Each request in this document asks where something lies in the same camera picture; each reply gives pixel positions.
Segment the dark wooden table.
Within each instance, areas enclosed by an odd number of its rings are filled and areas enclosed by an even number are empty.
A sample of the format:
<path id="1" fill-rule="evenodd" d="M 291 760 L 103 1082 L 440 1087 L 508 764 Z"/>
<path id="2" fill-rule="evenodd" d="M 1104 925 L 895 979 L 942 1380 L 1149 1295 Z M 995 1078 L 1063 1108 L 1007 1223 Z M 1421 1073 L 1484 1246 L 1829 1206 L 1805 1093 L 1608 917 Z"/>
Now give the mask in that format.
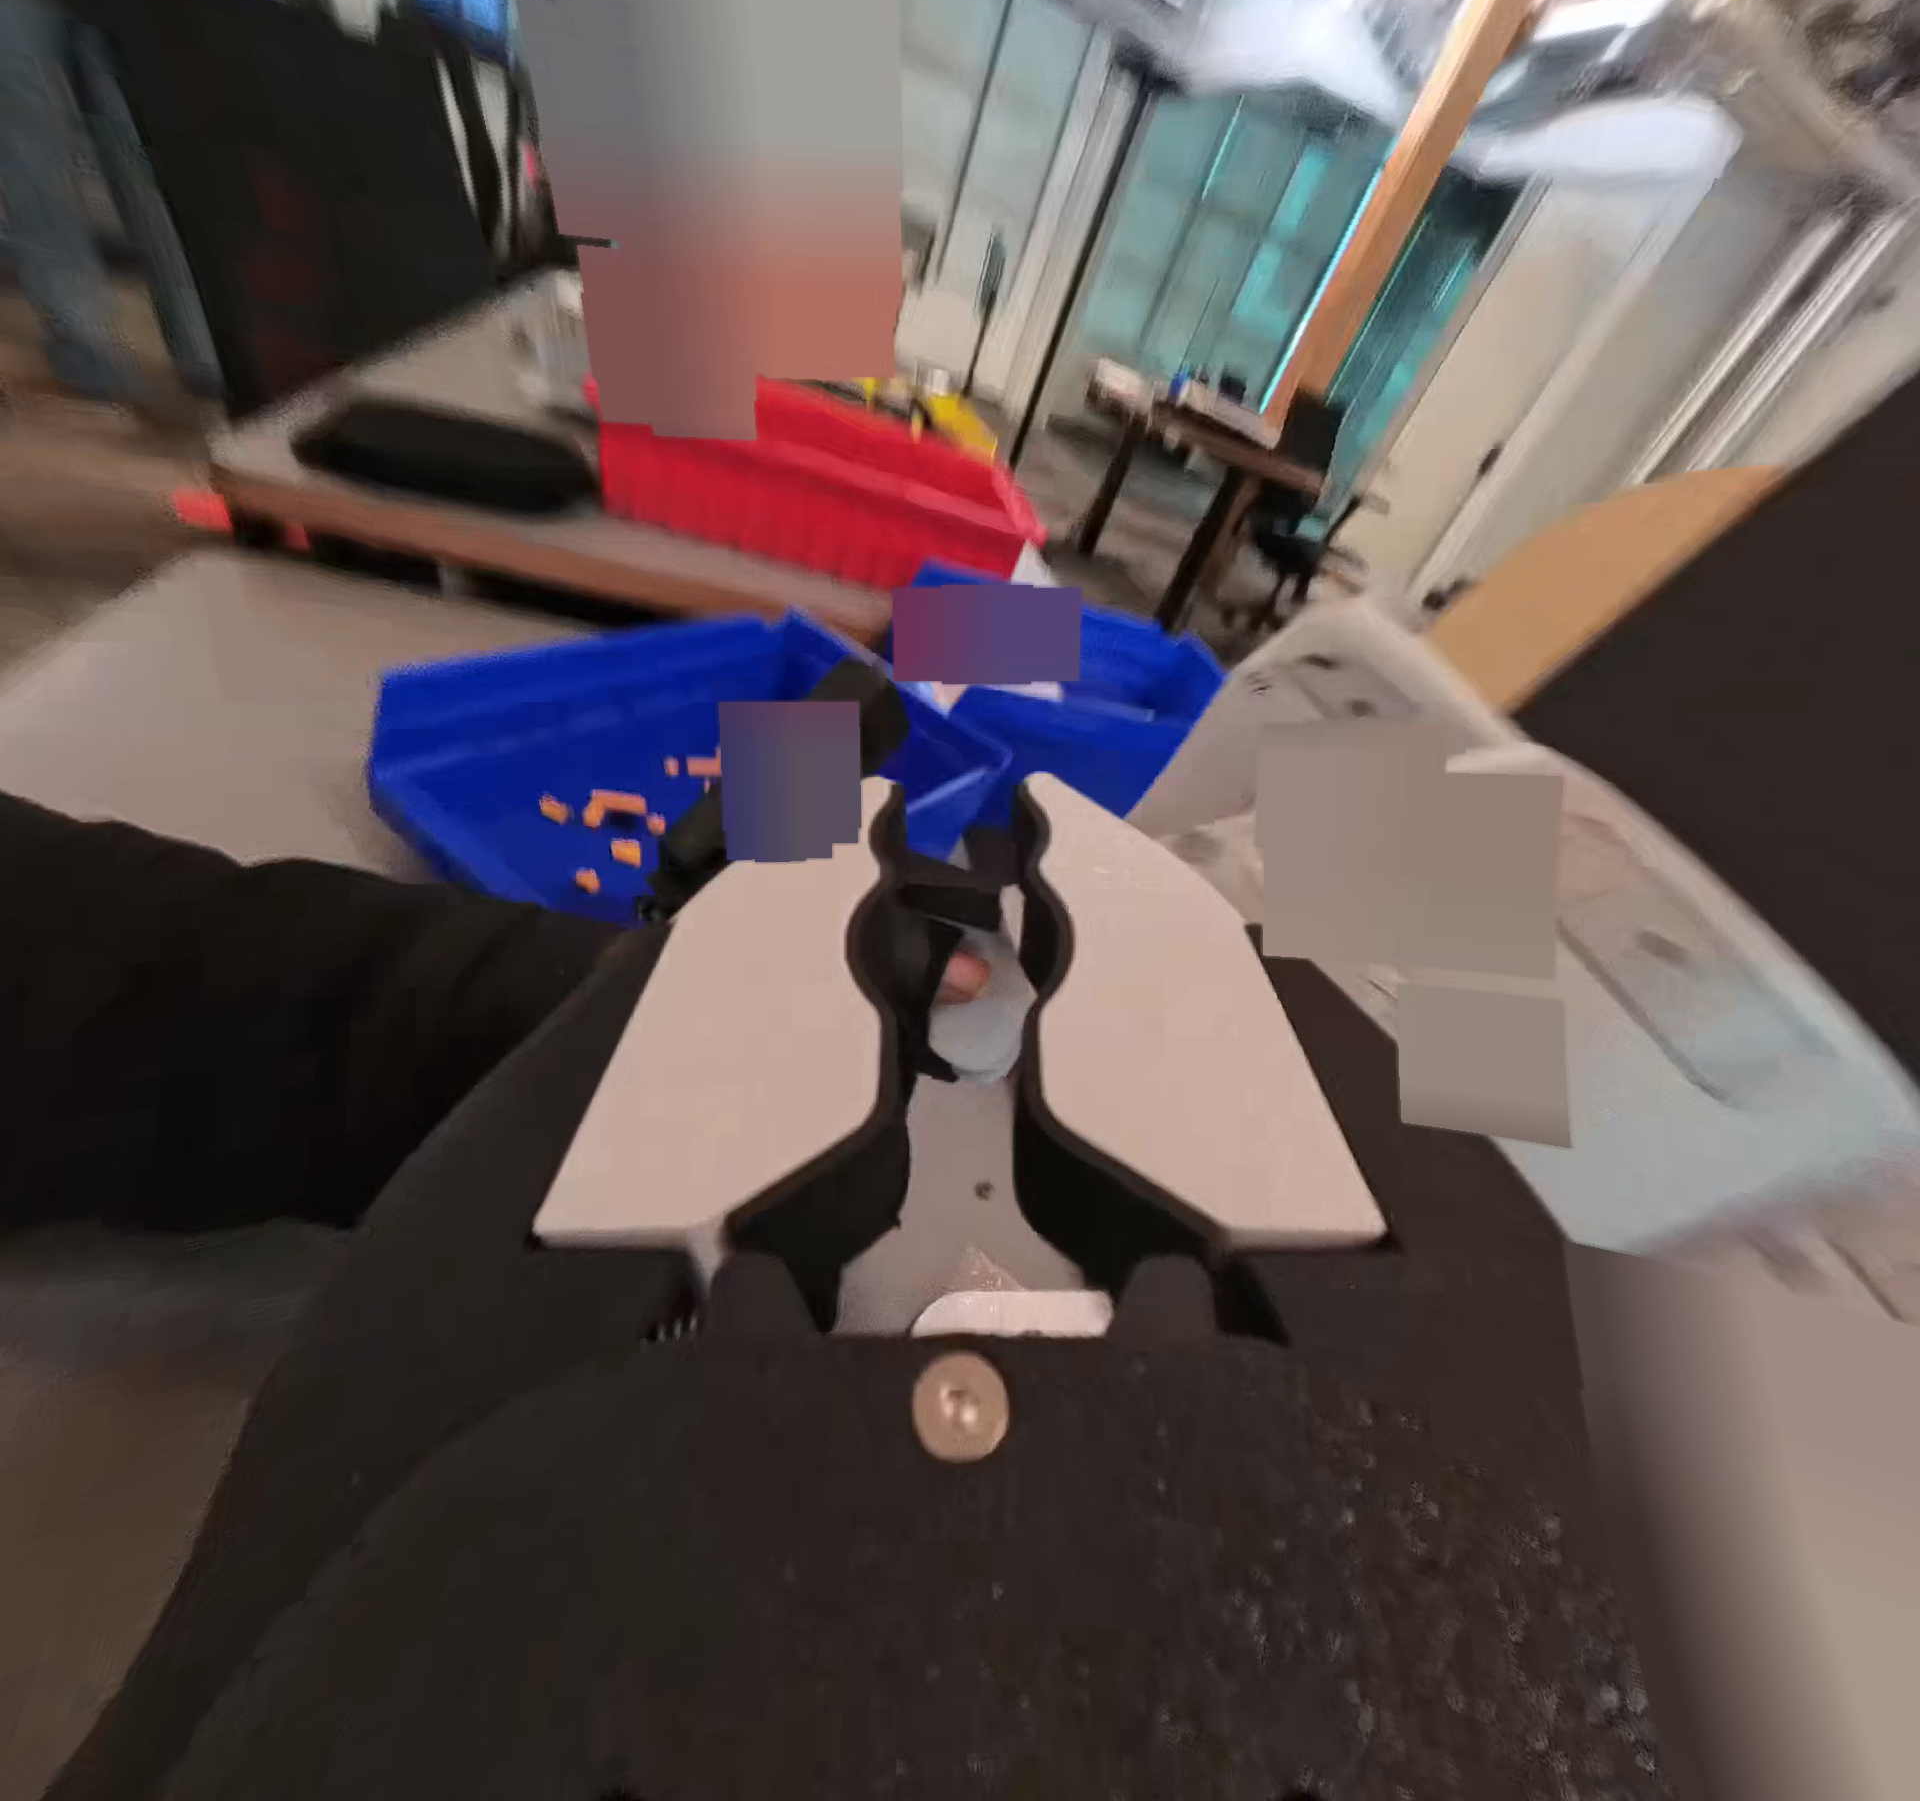
<path id="1" fill-rule="evenodd" d="M 1195 533 L 1189 536 L 1189 547 L 1184 551 L 1184 559 L 1177 563 L 1174 577 L 1156 605 L 1156 620 L 1169 632 L 1174 632 L 1185 623 L 1189 605 L 1200 593 L 1200 577 L 1213 563 L 1213 553 L 1228 545 L 1249 545 L 1249 514 L 1261 490 L 1273 482 L 1292 482 L 1294 487 L 1314 490 L 1319 476 L 1306 467 L 1296 467 L 1281 451 L 1281 425 L 1265 421 L 1250 404 L 1225 399 L 1199 380 L 1151 380 L 1138 369 L 1104 357 L 1090 364 L 1088 404 L 1120 415 L 1123 428 L 1110 467 L 1104 471 L 1104 479 L 1088 511 L 1068 532 L 1068 551 L 1083 559 L 1093 555 L 1106 522 L 1116 514 L 1120 490 L 1133 467 L 1133 453 L 1145 439 L 1199 451 L 1222 467 L 1213 501 L 1195 524 Z M 1354 514 L 1390 514 L 1390 501 L 1378 490 L 1345 484 L 1331 476 L 1328 501 L 1319 507 L 1310 528 L 1321 533 L 1353 494 L 1362 494 L 1362 507 Z M 1331 539 L 1324 566 L 1338 559 L 1338 536 Z M 1254 613 L 1261 608 L 1263 601 L 1254 608 L 1228 608 L 1225 601 L 1218 601 L 1221 620 L 1234 625 L 1237 632 L 1274 630 L 1254 623 Z"/>

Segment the person's left forearm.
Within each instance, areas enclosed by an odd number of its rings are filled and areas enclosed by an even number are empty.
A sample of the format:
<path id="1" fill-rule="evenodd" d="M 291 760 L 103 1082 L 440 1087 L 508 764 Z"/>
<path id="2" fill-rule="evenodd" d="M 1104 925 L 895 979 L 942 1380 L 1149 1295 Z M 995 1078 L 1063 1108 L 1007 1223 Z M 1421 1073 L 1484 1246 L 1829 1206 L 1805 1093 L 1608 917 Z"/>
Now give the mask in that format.
<path id="1" fill-rule="evenodd" d="M 2 796 L 2 1235 L 354 1227 L 638 943 Z"/>

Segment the black office chair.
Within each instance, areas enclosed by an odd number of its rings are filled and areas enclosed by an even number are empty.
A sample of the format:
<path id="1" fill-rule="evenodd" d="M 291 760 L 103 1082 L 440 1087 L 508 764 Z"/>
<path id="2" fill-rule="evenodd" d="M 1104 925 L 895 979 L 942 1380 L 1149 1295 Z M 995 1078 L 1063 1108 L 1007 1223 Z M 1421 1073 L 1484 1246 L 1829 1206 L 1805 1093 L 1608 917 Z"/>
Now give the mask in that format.
<path id="1" fill-rule="evenodd" d="M 1279 625 L 1288 608 L 1310 599 L 1312 582 L 1331 553 L 1331 539 L 1362 507 L 1362 494 L 1345 496 L 1321 533 L 1310 528 L 1331 490 L 1331 467 L 1343 431 L 1343 404 L 1300 386 L 1281 425 L 1281 451 L 1319 476 L 1314 490 L 1273 482 L 1249 514 L 1249 545 L 1274 575 L 1273 593 L 1254 613 L 1257 625 Z"/>

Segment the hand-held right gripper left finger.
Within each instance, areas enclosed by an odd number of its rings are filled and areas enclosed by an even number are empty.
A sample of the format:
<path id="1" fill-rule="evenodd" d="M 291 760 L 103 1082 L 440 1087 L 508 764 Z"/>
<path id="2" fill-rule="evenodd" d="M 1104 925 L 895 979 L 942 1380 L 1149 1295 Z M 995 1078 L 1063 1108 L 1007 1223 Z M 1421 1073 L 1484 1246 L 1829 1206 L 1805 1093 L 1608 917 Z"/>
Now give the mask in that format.
<path id="1" fill-rule="evenodd" d="M 910 1061 L 886 989 L 903 793 L 859 782 L 853 841 L 739 859 L 662 951 L 535 1212 L 553 1250 L 665 1250 L 712 1284 L 773 1255 L 831 1330 L 910 1185 Z"/>

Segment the blue plastic bin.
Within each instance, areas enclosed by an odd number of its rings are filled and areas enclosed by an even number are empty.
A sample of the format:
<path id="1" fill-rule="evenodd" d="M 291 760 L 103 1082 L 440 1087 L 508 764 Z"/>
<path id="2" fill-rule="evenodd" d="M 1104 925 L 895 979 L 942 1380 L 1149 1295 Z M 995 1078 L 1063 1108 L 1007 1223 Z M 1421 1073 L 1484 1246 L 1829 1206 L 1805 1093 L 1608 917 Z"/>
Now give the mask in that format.
<path id="1" fill-rule="evenodd" d="M 666 917 L 728 865 L 721 777 L 666 834 L 680 865 L 598 901 L 562 892 L 567 840 L 542 832 L 535 793 L 653 789 L 666 754 L 721 754 L 734 703 L 755 703 L 749 742 L 768 749 L 838 661 L 880 664 L 791 610 L 397 665 L 376 701 L 369 799 L 436 876 L 476 894 L 616 925 Z"/>
<path id="2" fill-rule="evenodd" d="M 1000 754 L 964 825 L 1007 825 L 1030 774 L 1131 815 L 1225 683 L 1195 636 L 1090 605 L 1056 580 L 924 563 L 895 601 L 910 613 L 910 649 L 898 625 L 886 643 L 899 684 L 951 731 Z"/>

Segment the red plastic bin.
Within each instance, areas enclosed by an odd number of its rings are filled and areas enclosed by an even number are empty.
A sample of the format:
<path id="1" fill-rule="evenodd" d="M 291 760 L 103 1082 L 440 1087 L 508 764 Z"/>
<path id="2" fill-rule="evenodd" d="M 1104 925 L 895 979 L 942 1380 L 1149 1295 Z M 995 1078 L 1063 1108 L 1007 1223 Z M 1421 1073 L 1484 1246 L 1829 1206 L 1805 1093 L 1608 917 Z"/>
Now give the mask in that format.
<path id="1" fill-rule="evenodd" d="M 1010 577 L 1045 545 L 995 458 L 797 380 L 755 380 L 752 439 L 598 421 L 596 453 L 606 514 L 853 587 L 905 587 L 927 563 Z"/>

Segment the white tray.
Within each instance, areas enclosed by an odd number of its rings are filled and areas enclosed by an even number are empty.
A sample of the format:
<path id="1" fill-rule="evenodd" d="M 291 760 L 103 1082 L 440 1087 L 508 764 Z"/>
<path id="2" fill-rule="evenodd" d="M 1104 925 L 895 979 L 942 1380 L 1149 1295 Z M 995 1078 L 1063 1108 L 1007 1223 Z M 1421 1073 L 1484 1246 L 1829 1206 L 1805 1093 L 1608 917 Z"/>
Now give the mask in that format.
<path id="1" fill-rule="evenodd" d="M 1491 706 L 1372 599 L 1243 654 L 1131 819 L 1254 915 L 1261 739 L 1411 722 L 1470 771 L 1559 771 L 1570 1145 L 1501 1140 L 1566 1239 L 1621 1254 L 1916 1264 L 1916 1082 L 1725 883 L 1616 786 Z"/>

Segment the light wooden board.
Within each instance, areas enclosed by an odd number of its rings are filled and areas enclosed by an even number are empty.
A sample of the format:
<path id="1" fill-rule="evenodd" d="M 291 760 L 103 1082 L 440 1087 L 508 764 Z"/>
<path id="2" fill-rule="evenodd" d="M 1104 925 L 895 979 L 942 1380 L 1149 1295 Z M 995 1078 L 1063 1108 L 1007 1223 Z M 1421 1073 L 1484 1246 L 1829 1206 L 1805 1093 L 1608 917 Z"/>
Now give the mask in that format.
<path id="1" fill-rule="evenodd" d="M 1450 599 L 1425 645 L 1484 703 L 1520 709 L 1785 479 L 1775 467 L 1689 471 L 1586 505 Z"/>

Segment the pile of orange lego bits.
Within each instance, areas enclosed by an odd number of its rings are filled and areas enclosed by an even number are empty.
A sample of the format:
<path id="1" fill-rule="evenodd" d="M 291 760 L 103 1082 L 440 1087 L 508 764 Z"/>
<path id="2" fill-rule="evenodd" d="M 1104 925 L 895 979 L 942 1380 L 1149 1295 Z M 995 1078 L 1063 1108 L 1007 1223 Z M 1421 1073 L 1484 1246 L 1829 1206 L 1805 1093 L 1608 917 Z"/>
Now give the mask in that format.
<path id="1" fill-rule="evenodd" d="M 721 777 L 721 754 L 666 754 L 653 789 L 591 786 L 537 789 L 542 832 L 567 840 L 562 892 L 606 897 L 638 889 L 641 876 L 674 871 L 680 863 L 666 834 L 682 815 L 704 812 Z"/>

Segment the black zip case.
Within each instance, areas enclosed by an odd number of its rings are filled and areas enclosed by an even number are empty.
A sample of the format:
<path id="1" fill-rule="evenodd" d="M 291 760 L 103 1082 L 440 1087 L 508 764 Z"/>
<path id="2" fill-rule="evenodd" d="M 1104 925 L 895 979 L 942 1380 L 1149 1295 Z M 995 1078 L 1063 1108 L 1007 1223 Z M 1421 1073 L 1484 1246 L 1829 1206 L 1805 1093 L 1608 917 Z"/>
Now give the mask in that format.
<path id="1" fill-rule="evenodd" d="M 316 473 L 512 515 L 598 507 L 588 453 L 512 421 L 417 399 L 354 395 L 301 428 L 288 447 Z"/>

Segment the black panel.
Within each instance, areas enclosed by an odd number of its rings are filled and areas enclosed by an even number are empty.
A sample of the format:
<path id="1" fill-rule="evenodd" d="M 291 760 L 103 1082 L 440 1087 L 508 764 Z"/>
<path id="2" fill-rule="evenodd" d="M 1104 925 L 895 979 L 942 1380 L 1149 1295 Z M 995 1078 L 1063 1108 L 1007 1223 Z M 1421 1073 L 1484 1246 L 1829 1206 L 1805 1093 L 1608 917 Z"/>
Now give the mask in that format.
<path id="1" fill-rule="evenodd" d="M 1517 726 L 1643 808 L 1916 1076 L 1916 379 Z"/>

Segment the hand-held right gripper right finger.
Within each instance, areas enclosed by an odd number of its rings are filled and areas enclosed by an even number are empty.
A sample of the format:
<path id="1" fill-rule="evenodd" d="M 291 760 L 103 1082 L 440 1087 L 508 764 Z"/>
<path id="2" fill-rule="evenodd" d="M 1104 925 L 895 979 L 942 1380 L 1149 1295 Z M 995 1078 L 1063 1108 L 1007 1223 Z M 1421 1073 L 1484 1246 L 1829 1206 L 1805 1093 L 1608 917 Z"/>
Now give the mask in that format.
<path id="1" fill-rule="evenodd" d="M 1237 907 L 1068 781 L 1017 786 L 1017 1206 L 1120 1293 L 1151 1255 L 1371 1250 L 1387 1212 Z"/>

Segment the black partition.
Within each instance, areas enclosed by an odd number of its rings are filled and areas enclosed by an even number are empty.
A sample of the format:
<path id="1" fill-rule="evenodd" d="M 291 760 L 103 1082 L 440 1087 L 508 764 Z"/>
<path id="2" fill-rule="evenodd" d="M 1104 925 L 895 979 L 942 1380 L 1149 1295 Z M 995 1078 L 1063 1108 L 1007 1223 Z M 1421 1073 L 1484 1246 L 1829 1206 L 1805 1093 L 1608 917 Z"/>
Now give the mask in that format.
<path id="1" fill-rule="evenodd" d="M 449 47 L 271 0 L 116 0 L 124 89 L 206 314 L 224 411 L 271 403 L 493 295 L 449 118 Z"/>

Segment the yellow bin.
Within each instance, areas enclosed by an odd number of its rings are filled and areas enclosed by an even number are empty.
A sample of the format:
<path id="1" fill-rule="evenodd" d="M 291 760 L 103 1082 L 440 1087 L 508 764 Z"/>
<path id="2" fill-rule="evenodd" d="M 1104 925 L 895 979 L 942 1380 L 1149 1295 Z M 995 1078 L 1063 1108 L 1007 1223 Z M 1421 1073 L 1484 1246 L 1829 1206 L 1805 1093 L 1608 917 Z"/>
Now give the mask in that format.
<path id="1" fill-rule="evenodd" d="M 975 403 L 942 380 L 905 374 L 868 374 L 852 380 L 852 395 L 871 411 L 898 421 L 913 439 L 942 443 L 967 458 L 995 464 L 1000 436 Z"/>

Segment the wooden beam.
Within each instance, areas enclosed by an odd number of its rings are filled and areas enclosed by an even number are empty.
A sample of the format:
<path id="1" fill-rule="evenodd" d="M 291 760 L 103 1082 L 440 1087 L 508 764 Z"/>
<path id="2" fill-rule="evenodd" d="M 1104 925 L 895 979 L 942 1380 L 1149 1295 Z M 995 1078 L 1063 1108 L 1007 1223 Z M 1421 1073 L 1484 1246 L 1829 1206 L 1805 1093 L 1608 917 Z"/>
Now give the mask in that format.
<path id="1" fill-rule="evenodd" d="M 1312 302 L 1263 417 L 1284 425 L 1300 395 L 1331 395 L 1348 346 L 1390 281 L 1411 229 L 1458 146 L 1486 84 L 1528 32 L 1539 0 L 1463 0 L 1354 226 Z"/>

